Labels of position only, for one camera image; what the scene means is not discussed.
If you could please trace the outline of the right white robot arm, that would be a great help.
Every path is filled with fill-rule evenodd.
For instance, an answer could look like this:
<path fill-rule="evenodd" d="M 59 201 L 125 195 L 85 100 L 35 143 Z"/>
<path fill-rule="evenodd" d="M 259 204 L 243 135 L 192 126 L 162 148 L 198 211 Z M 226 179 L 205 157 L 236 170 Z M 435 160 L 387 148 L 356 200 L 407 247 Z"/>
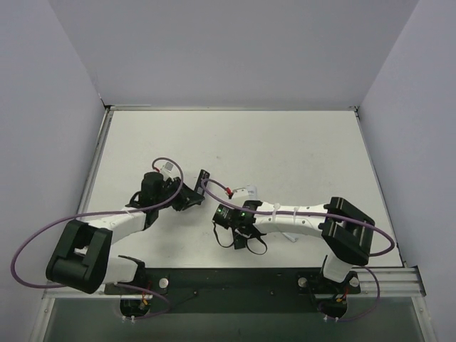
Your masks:
<path fill-rule="evenodd" d="M 323 277 L 343 283 L 353 266 L 368 264 L 373 231 L 364 224 L 375 221 L 342 197 L 316 206 L 283 206 L 248 199 L 241 209 L 220 204 L 212 221 L 230 229 L 235 237 L 258 241 L 267 234 L 287 233 L 322 239 L 330 249 L 322 266 Z"/>

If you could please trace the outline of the black remote control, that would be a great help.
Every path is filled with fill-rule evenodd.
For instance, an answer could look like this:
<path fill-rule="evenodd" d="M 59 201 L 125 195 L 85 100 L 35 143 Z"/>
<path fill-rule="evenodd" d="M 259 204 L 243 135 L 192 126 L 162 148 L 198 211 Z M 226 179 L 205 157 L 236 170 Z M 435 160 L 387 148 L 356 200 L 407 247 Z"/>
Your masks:
<path fill-rule="evenodd" d="M 198 178 L 197 178 L 197 181 L 195 183 L 195 192 L 199 195 L 204 195 L 205 193 L 205 190 L 202 186 L 203 182 L 207 179 L 210 178 L 210 173 L 204 169 L 201 169 L 199 171 L 199 175 L 198 175 Z"/>

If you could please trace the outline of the white battery cover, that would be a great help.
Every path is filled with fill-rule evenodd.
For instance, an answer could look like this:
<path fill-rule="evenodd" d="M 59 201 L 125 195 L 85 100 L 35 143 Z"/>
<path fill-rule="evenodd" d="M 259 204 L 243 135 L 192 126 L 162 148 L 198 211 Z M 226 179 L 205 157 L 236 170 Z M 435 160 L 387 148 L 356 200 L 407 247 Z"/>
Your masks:
<path fill-rule="evenodd" d="M 291 234 L 291 233 L 286 233 L 286 232 L 283 232 L 282 233 L 290 242 L 297 242 L 298 241 L 298 237 L 296 234 Z"/>

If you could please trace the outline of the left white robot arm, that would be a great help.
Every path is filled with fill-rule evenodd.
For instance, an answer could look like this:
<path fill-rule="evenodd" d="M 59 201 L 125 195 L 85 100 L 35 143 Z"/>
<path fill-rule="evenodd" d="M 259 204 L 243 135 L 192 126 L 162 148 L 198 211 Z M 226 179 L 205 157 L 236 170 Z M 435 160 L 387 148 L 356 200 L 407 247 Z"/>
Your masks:
<path fill-rule="evenodd" d="M 89 222 L 72 219 L 65 225 L 46 267 L 46 278 L 87 294 L 115 283 L 130 293 L 140 292 L 147 283 L 144 262 L 111 254 L 112 244 L 150 228 L 162 209 L 180 212 L 203 201 L 200 183 L 190 188 L 167 171 L 148 172 L 120 214 Z"/>

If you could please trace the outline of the white remote control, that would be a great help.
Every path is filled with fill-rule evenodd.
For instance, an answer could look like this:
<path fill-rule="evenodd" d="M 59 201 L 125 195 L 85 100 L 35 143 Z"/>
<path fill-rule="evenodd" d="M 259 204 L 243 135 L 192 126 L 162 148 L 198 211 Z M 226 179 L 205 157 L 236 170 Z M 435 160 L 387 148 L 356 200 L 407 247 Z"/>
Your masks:
<path fill-rule="evenodd" d="M 249 194 L 249 198 L 252 200 L 256 200 L 257 197 L 257 187 L 254 185 L 248 185 L 246 186 L 247 192 Z"/>

